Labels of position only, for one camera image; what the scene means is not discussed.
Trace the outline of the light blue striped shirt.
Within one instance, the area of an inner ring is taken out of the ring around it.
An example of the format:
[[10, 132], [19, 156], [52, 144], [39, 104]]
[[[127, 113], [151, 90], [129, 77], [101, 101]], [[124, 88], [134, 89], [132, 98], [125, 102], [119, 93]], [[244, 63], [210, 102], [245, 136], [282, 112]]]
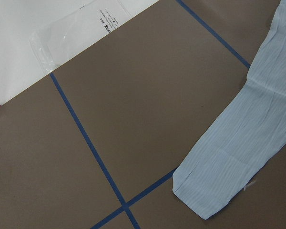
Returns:
[[224, 208], [286, 144], [286, 0], [233, 101], [173, 173], [173, 193], [203, 219]]

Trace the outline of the clear plastic bag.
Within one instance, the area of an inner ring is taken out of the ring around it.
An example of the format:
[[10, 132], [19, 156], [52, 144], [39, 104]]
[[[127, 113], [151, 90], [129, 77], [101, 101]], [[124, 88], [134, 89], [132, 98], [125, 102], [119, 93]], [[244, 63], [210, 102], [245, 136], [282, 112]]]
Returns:
[[49, 74], [131, 18], [119, 0], [93, 0], [36, 30], [31, 47], [43, 72]]

